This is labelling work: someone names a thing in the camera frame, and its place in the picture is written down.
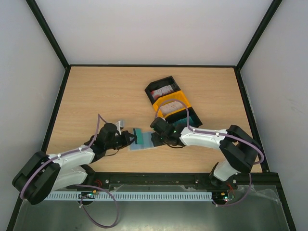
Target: wooden surface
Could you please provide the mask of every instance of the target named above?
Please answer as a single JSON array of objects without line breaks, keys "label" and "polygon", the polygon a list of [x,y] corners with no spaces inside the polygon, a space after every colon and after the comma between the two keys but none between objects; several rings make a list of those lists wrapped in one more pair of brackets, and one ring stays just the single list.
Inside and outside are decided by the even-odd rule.
[{"label": "wooden surface", "polygon": [[[124,119],[125,129],[150,131],[155,111],[144,92],[155,80],[173,76],[203,122],[201,128],[231,124],[250,134],[245,109],[232,68],[72,67],[47,153],[79,147],[94,134],[97,113],[108,122]],[[225,160],[221,151],[204,147],[143,151],[120,150],[90,164],[97,172],[210,172]],[[253,172],[261,172],[260,165]]]}]

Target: purple cable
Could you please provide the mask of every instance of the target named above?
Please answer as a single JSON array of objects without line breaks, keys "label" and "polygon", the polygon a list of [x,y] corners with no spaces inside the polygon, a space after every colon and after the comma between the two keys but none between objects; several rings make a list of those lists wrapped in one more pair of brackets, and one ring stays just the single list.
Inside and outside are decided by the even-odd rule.
[{"label": "purple cable", "polygon": [[93,189],[98,189],[98,190],[101,190],[105,193],[107,193],[112,199],[113,201],[115,202],[115,205],[116,205],[116,219],[114,221],[114,223],[110,226],[105,226],[105,225],[101,225],[100,223],[97,223],[91,216],[90,214],[87,212],[86,208],[83,206],[82,204],[82,200],[86,197],[86,196],[83,196],[81,199],[80,199],[80,206],[83,208],[83,210],[86,212],[88,218],[90,219],[90,221],[93,222],[93,224],[97,225],[98,227],[100,228],[103,228],[103,229],[108,229],[108,228],[112,228],[114,226],[117,225],[117,221],[119,220],[119,216],[120,216],[120,207],[119,207],[119,204],[118,202],[116,201],[115,197],[110,193],[108,192],[107,190],[105,189],[102,189],[100,187],[96,187],[96,186],[92,186],[92,185],[84,185],[84,184],[75,184],[75,186],[80,186],[80,187],[86,187],[86,188],[93,188]]},{"label": "purple cable", "polygon": [[[188,128],[189,131],[192,131],[192,132],[195,132],[195,133],[207,134],[207,135],[217,135],[216,132],[211,132],[211,131],[200,131],[200,130],[197,130],[197,129],[195,129],[195,130],[192,129],[191,126],[189,125],[189,111],[188,111],[188,108],[187,108],[187,106],[186,106],[182,101],[180,101],[180,100],[171,99],[171,100],[163,101],[163,102],[159,105],[159,107],[158,107],[158,109],[157,109],[157,111],[156,111],[155,118],[157,118],[158,111],[159,111],[159,109],[161,108],[161,106],[163,106],[163,105],[164,105],[165,103],[167,103],[167,102],[174,102],[174,101],[177,101],[177,102],[181,103],[181,104],[185,107],[186,113],[187,113],[187,120],[186,120],[186,122],[187,122],[187,128]],[[225,134],[225,133],[220,133],[220,132],[218,133],[218,135],[232,138],[232,139],[234,139],[234,140],[237,140],[237,141],[239,141],[239,142],[241,142],[241,143],[244,143],[244,144],[246,144],[246,145],[252,147],[252,148],[255,149],[255,150],[260,154],[260,156],[261,156],[261,159],[260,159],[259,161],[257,161],[257,162],[254,162],[254,165],[261,164],[261,163],[263,162],[263,160],[264,160],[264,154],[261,152],[260,149],[258,149],[257,147],[255,147],[253,144],[251,144],[251,143],[249,143],[249,142],[247,142],[247,141],[245,141],[245,140],[243,140],[243,139],[241,139],[241,138],[238,138],[238,137],[236,137],[236,136],[233,136],[233,135],[229,135],[229,134]]]},{"label": "purple cable", "polygon": [[[106,123],[106,120],[104,120],[104,119],[101,117],[100,114],[97,114],[97,126],[96,126],[95,135],[94,135],[92,141],[90,142],[90,144],[89,144],[88,146],[86,146],[86,147],[84,147],[84,148],[81,149],[81,152],[84,151],[84,150],[86,150],[86,149],[88,149],[88,148],[90,148],[91,145],[92,145],[92,144],[94,143],[94,141],[96,140],[96,137],[97,137],[97,134],[98,134],[98,129],[99,129],[99,127],[100,127],[100,119]],[[79,149],[74,149],[74,150],[68,151],[68,152],[66,152],[66,153],[63,153],[63,154],[61,154],[61,157],[66,156],[66,155],[69,155],[69,154],[72,154],[72,153],[76,153],[76,152],[79,152]],[[58,157],[56,156],[56,157],[53,157],[53,158],[49,159],[49,160],[46,161],[44,164],[42,164],[42,165],[32,174],[32,176],[31,176],[31,177],[29,178],[29,180],[25,183],[23,189],[22,189],[21,192],[20,192],[20,198],[21,198],[22,200],[25,199],[25,191],[26,191],[27,187],[29,186],[29,184],[31,183],[31,181],[34,179],[34,177],[35,177],[46,165],[48,165],[50,162],[54,161],[55,159],[58,159]]]}]

